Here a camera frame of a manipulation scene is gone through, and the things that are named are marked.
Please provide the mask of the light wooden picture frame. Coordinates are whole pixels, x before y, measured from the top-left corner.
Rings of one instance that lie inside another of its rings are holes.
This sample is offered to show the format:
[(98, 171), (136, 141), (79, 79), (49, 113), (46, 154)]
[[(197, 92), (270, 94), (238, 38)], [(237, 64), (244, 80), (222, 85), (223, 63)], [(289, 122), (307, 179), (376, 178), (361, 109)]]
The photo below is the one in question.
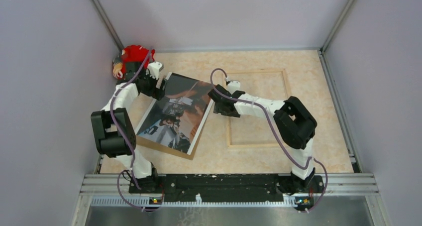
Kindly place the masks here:
[[(253, 96), (286, 100), (292, 95), (288, 74), (281, 70), (231, 71), (231, 80), (240, 82), (240, 90)], [(226, 118), (226, 140), (228, 148), (278, 147), (278, 143), (266, 118), (242, 115)]]

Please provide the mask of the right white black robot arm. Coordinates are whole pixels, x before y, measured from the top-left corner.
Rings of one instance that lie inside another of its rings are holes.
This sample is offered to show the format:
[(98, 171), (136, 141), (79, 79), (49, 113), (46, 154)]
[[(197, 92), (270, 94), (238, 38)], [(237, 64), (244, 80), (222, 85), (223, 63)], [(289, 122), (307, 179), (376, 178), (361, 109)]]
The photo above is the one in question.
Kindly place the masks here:
[(292, 162), (292, 186), (298, 192), (305, 192), (312, 186), (315, 175), (313, 141), (317, 121), (296, 97), (270, 100), (236, 90), (229, 92), (216, 85), (208, 93), (214, 101), (214, 113), (229, 117), (250, 115), (265, 118), (276, 141)]

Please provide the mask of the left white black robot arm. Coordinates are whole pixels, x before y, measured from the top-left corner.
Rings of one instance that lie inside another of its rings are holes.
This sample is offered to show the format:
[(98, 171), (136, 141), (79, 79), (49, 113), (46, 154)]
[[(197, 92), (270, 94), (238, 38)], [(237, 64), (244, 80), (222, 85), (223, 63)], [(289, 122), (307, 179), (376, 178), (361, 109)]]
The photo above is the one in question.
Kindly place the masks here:
[(166, 80), (160, 80), (162, 63), (129, 62), (125, 74), (120, 73), (115, 91), (109, 102), (91, 114), (96, 148), (99, 154), (118, 160), (133, 179), (141, 179), (141, 187), (148, 193), (159, 188), (153, 165), (136, 148), (136, 134), (130, 121), (129, 110), (139, 95), (155, 100), (164, 97)]

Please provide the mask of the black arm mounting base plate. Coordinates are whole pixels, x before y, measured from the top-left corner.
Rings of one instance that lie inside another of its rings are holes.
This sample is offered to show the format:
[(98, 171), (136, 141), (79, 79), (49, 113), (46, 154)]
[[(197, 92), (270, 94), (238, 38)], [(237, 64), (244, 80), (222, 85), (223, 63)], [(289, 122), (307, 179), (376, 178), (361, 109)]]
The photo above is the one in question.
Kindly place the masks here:
[(129, 193), (158, 194), (164, 202), (281, 202), (288, 196), (321, 193), (322, 176), (302, 181), (291, 174), (162, 174), (131, 180)]

